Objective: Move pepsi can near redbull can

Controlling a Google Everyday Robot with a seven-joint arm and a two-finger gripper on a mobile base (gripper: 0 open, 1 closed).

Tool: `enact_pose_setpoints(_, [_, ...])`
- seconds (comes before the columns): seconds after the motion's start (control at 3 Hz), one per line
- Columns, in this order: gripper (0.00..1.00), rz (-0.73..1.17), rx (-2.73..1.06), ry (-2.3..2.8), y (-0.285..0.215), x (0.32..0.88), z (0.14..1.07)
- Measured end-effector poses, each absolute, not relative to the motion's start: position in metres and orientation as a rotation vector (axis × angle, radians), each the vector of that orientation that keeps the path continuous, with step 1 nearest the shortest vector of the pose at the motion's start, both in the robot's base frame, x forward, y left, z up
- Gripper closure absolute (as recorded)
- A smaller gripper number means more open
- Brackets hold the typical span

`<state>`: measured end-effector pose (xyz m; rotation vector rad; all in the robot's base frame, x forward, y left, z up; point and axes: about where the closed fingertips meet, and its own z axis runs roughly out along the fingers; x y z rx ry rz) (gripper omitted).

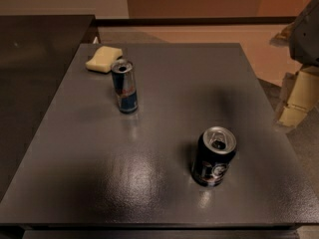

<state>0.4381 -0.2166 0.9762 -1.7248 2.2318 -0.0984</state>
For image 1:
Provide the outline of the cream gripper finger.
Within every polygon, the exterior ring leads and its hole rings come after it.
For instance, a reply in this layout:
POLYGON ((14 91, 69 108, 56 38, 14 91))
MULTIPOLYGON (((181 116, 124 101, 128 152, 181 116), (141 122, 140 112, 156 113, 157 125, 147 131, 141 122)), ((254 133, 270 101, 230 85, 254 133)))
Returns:
POLYGON ((288 107, 288 99, 294 87, 295 81, 296 76, 294 74, 285 74, 282 80, 282 86, 279 95, 279 104, 277 105, 275 110, 275 116, 277 118, 288 117, 292 114, 291 109, 288 107))
POLYGON ((277 118, 280 124, 287 127, 297 127, 319 102, 319 68, 303 66, 294 75, 296 81, 288 99, 292 114, 277 118))

